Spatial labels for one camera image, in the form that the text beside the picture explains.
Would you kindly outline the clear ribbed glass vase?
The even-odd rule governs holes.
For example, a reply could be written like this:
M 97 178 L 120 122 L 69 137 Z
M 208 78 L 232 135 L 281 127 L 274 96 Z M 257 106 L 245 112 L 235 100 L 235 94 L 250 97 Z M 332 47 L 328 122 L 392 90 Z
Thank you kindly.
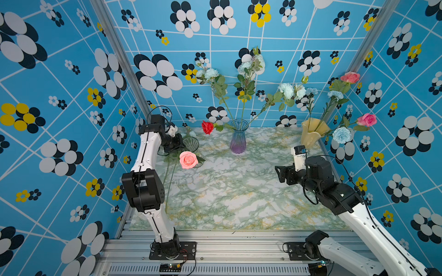
M 190 151 L 192 153 L 197 153 L 199 149 L 199 141 L 197 138 L 192 136 L 183 138 L 183 145 L 186 151 Z

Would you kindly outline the pink rose stem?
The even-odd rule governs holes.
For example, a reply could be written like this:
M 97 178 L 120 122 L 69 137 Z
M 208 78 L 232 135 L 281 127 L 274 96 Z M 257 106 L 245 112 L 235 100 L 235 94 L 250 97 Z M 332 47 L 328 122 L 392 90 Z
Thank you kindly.
M 195 169 L 201 166 L 206 160 L 195 153 L 184 151 L 179 155 L 181 167 L 185 170 Z

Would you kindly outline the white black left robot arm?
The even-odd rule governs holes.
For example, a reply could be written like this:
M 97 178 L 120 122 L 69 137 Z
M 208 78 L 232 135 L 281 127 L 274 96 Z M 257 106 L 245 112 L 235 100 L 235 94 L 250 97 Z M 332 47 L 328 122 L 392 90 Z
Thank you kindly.
M 173 124 L 166 126 L 166 118 L 152 115 L 149 124 L 139 127 L 140 147 L 130 172 L 122 175 L 122 184 L 130 207 L 147 218 L 154 234 L 153 252 L 175 259 L 181 251 L 178 234 L 165 212 L 165 188 L 155 165 L 160 148 L 174 153 L 184 147 L 182 136 Z

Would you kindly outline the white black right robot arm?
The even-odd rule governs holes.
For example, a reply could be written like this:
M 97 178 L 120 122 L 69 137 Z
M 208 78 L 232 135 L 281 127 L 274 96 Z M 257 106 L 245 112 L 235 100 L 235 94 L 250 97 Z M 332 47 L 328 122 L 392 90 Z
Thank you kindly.
M 305 239 L 301 250 L 312 260 L 326 259 L 357 276 L 439 276 L 426 267 L 383 227 L 372 215 L 363 198 L 349 185 L 334 179 L 332 165 L 322 155 L 295 154 L 292 166 L 275 168 L 281 183 L 300 185 L 312 192 L 313 204 L 321 204 L 339 217 L 358 235 L 376 257 L 371 260 L 339 244 L 329 234 L 316 230 Z

